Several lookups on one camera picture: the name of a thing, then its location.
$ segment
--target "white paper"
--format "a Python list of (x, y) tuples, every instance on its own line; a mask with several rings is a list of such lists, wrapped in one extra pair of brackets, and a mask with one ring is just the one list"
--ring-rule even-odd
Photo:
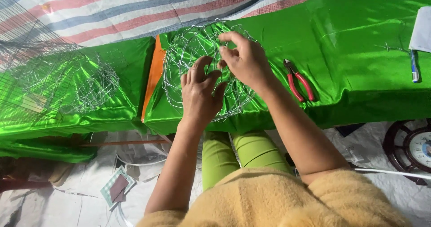
[(431, 7), (419, 9), (409, 49), (431, 53)]

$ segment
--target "yellow fuzzy sweater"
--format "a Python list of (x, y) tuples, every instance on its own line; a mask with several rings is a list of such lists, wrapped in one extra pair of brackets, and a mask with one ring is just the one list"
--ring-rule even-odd
[(187, 213), (159, 211), (137, 227), (410, 226), (379, 188), (338, 170), (308, 187), (271, 168), (242, 168), (204, 191)]

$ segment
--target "hand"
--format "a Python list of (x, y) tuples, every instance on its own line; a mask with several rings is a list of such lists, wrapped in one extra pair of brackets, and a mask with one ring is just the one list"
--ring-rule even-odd
[(202, 132), (223, 106), (226, 83), (220, 83), (213, 96), (213, 88), (222, 72), (214, 70), (205, 75), (203, 70), (212, 60), (210, 56), (201, 56), (187, 74), (181, 76), (184, 109), (181, 124), (197, 132)]
[(237, 46), (234, 49), (220, 46), (222, 60), (218, 66), (223, 68), (227, 65), (242, 83), (259, 94), (271, 82), (277, 80), (259, 43), (250, 41), (237, 32), (222, 33), (218, 39), (231, 41)]

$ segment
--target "woman's right hand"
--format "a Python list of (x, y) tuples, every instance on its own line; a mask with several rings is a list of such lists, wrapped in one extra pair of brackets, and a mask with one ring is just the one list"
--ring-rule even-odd
[(219, 66), (227, 65), (238, 80), (257, 94), (263, 93), (270, 84), (278, 81), (259, 43), (250, 41), (237, 32), (221, 33), (218, 39), (224, 42), (231, 41), (237, 46), (234, 49), (220, 46), (222, 60)]

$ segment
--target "wire cutters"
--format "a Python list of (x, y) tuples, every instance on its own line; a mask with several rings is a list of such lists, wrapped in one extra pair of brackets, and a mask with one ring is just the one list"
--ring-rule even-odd
[(299, 73), (299, 71), (294, 72), (294, 65), (292, 64), (292, 62), (290, 62), (289, 60), (285, 59), (283, 61), (284, 66), (287, 68), (288, 70), (288, 81), (289, 81), (289, 87), (290, 90), (293, 92), (293, 94), (295, 95), (295, 97), (301, 102), (304, 102), (304, 98), (301, 96), (301, 94), (299, 94), (299, 92), (296, 90), (295, 88), (295, 84), (294, 84), (294, 74), (296, 76), (296, 78), (298, 78), (298, 80), (304, 85), (305, 90), (307, 91), (308, 94), (308, 98), (310, 99), (310, 101), (314, 100), (314, 95), (313, 95), (313, 91), (311, 90), (310, 85), (308, 84), (308, 82), (305, 80), (304, 76), (301, 75), (301, 73)]

